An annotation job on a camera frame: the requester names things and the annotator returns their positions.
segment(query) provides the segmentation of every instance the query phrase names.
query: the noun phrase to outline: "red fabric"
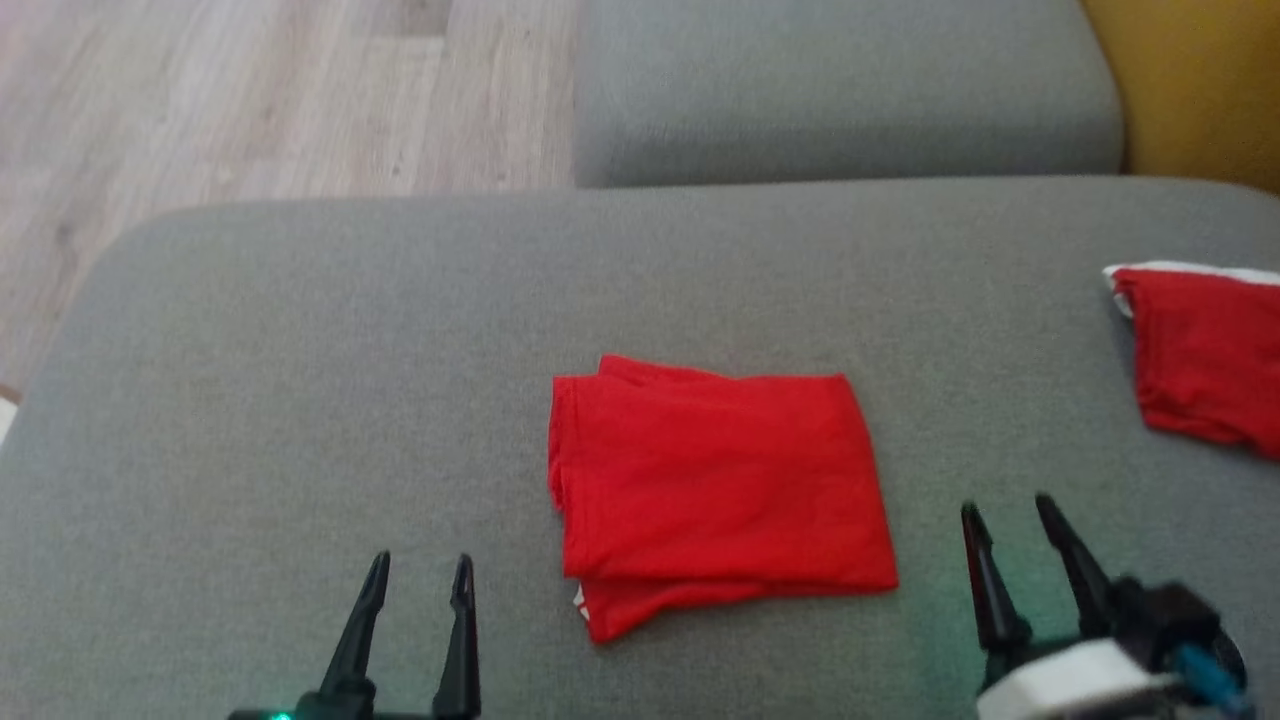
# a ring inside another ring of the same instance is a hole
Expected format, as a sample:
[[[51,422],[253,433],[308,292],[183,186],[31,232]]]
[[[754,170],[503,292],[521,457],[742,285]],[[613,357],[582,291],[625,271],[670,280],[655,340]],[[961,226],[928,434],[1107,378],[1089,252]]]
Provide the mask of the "red fabric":
[[[1280,459],[1280,287],[1146,269],[1112,279],[1133,309],[1146,423]]]
[[[608,642],[667,607],[897,587],[870,438],[842,375],[728,379],[605,356],[554,379],[564,575]]]

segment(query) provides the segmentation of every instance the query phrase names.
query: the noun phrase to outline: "light wood laminate floor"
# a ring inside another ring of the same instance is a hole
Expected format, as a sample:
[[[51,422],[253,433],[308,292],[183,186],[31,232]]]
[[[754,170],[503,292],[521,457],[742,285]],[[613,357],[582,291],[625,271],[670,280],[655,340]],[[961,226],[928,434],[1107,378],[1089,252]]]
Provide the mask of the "light wood laminate floor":
[[[0,0],[0,383],[159,213],[568,186],[580,0]]]

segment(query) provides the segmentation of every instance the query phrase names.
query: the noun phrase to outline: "red garment with white edge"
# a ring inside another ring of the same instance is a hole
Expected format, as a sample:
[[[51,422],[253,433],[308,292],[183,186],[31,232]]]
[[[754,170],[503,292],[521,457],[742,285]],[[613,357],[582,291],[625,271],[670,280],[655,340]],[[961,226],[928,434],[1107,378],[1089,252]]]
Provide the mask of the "red garment with white edge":
[[[1105,272],[1133,318],[1147,424],[1280,459],[1280,274],[1165,261]]]
[[[617,356],[554,379],[548,483],[593,641],[668,607],[897,587],[844,375],[730,379]]]

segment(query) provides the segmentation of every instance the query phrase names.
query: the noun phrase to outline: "red cloth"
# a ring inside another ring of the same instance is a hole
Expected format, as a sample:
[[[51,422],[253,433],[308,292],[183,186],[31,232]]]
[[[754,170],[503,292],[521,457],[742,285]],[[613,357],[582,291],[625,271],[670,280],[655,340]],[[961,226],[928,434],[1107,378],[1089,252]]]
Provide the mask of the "red cloth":
[[[1280,286],[1212,270],[1108,269],[1133,311],[1138,405],[1152,428],[1280,459]]]
[[[554,379],[548,483],[591,639],[667,607],[897,587],[842,375],[728,379],[605,356]]]

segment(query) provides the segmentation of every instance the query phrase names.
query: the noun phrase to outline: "gray fabric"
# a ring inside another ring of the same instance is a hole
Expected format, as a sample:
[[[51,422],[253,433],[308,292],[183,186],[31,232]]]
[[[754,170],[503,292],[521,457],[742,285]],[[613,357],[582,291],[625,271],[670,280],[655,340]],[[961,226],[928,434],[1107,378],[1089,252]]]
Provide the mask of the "gray fabric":
[[[588,0],[586,187],[1115,173],[1076,0]]]
[[[0,454],[0,706],[292,703],[388,547],[370,665],[385,710],[429,702],[470,551],[486,717],[963,716],[982,656],[961,501],[1037,629],[1074,621],[1037,489],[1112,573],[1208,593],[1280,702],[1280,470],[1143,427],[1101,275],[1153,258],[1276,269],[1276,228],[1268,196],[1133,178],[163,218],[93,270]],[[545,443],[552,375],[603,352],[846,373],[901,589],[673,612],[591,647]]]

